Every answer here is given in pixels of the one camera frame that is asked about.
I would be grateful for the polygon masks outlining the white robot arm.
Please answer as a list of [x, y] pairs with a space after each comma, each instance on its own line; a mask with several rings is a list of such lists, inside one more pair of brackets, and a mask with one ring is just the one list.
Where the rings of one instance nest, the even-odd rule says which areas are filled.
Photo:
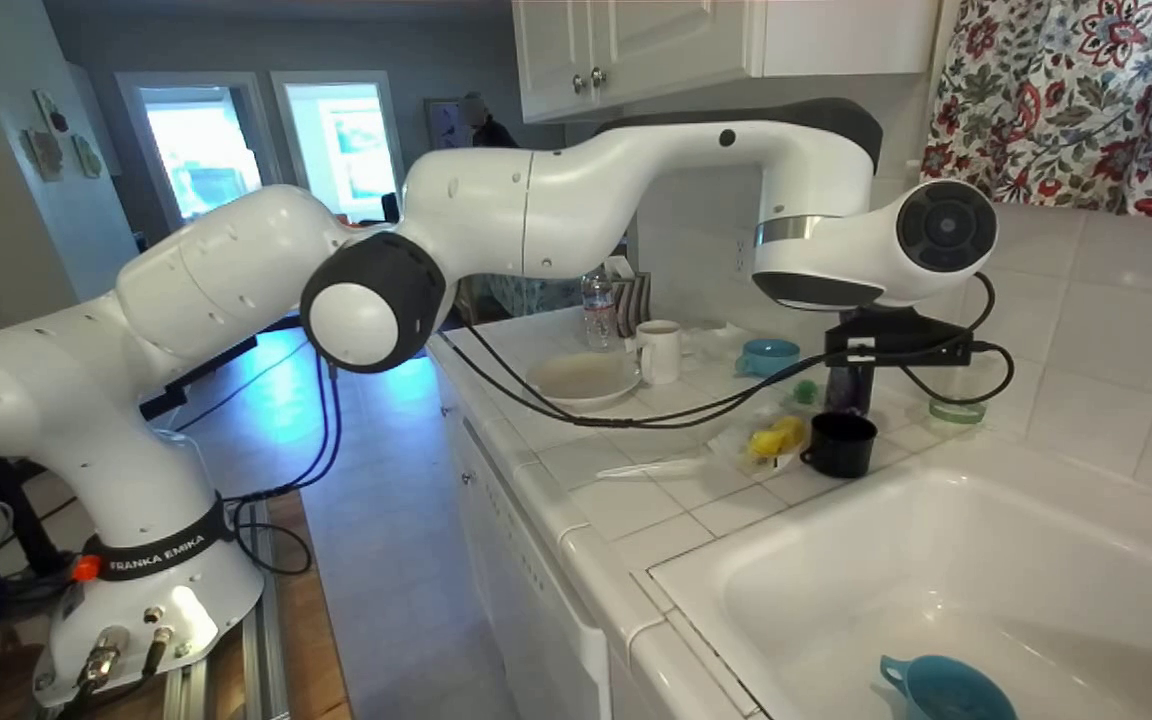
[[869, 330], [837, 365], [960, 365], [967, 337], [914, 305], [995, 251], [993, 200], [966, 181], [873, 197], [885, 128], [852, 98], [674, 111], [572, 147], [442, 147], [410, 167], [392, 224], [348, 226], [295, 185], [198, 217], [72, 308], [0, 328], [0, 455], [88, 506], [88, 564], [34, 671], [48, 712], [205, 659], [263, 595], [200, 460], [139, 404], [295, 310], [340, 367], [386, 372], [470, 310], [477, 281], [580, 281], [647, 188], [688, 167], [759, 175], [751, 285], [846, 308]]

